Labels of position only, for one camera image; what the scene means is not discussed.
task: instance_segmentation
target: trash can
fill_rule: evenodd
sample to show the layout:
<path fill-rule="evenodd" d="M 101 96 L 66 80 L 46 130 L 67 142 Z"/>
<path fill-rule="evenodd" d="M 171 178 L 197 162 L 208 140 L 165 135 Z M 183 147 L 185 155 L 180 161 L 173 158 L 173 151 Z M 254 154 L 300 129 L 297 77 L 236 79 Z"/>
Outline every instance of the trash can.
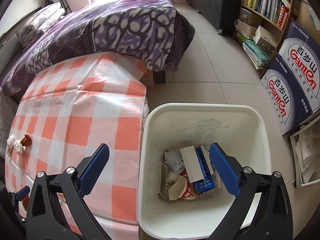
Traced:
<path fill-rule="evenodd" d="M 201 239 L 219 225 L 235 199 L 225 187 L 216 189 L 214 197 L 189 201 L 169 201 L 158 194 L 164 151 L 214 142 L 242 166 L 272 173 L 264 122 L 249 106 L 169 103 L 150 113 L 143 134 L 138 190 L 138 223 L 147 234 L 157 239 Z M 259 198 L 256 194 L 242 227 L 251 223 Z"/>

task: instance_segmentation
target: black leather bench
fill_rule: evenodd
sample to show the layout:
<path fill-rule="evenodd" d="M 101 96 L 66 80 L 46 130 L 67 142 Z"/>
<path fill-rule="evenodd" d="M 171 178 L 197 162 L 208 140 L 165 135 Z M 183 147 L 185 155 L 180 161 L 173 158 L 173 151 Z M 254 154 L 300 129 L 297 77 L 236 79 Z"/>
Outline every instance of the black leather bench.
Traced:
<path fill-rule="evenodd" d="M 239 17 L 240 0 L 186 0 L 201 12 L 214 26 L 218 34 L 233 32 Z"/>

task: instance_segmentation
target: bedspread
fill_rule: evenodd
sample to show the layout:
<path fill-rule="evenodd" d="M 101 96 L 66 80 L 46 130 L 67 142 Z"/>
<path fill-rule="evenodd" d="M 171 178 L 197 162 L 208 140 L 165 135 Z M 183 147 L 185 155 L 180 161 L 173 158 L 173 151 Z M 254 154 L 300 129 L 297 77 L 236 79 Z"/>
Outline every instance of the bedspread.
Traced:
<path fill-rule="evenodd" d="M 6 155 L 6 187 L 33 185 L 36 174 L 57 174 L 91 156 L 101 143 L 110 158 L 85 202 L 114 240 L 137 240 L 137 184 L 146 87 L 145 64 L 116 52 L 58 63 L 37 74 L 23 96 L 10 134 L 29 134 L 24 155 Z M 79 232 L 63 197 L 71 229 Z"/>
<path fill-rule="evenodd" d="M 172 0 L 92 3 L 68 14 L 21 56 L 1 85 L 12 95 L 62 60 L 103 51 L 135 56 L 153 71 L 177 71 L 195 30 Z"/>

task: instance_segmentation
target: checkered tablecloth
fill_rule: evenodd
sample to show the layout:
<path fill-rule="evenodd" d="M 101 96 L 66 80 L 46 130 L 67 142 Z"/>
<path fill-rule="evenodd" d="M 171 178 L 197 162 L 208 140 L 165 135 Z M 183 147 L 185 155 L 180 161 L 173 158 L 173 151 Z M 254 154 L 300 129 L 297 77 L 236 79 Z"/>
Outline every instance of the checkered tablecloth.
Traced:
<path fill-rule="evenodd" d="M 24 155 L 6 156 L 6 186 L 18 191 L 33 185 L 36 174 L 63 172 L 91 156 L 101 143 L 110 159 L 84 200 L 114 240 L 138 238 L 137 185 L 141 121 L 149 75 L 144 63 L 115 52 L 60 62 L 41 71 L 23 96 L 10 134 L 32 144 Z M 65 200 L 71 228 L 79 232 Z"/>

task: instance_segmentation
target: metal screw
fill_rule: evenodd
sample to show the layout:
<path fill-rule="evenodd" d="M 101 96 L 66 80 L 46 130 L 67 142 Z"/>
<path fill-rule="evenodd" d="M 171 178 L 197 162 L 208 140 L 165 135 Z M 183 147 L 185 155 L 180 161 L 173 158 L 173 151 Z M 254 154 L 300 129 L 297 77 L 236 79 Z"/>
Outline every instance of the metal screw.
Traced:
<path fill-rule="evenodd" d="M 252 169 L 250 167 L 244 167 L 244 172 L 250 174 L 252 172 Z"/>
<path fill-rule="evenodd" d="M 74 173 L 75 172 L 75 168 L 74 167 L 69 167 L 69 168 L 67 168 L 67 173 L 68 174 L 72 174 L 72 173 Z"/>
<path fill-rule="evenodd" d="M 276 171 L 276 172 L 275 172 L 275 176 L 276 176 L 277 178 L 280 178 L 280 177 L 281 177 L 281 173 L 280 173 L 279 171 Z"/>
<path fill-rule="evenodd" d="M 41 178 L 44 175 L 43 171 L 38 172 L 37 177 Z"/>

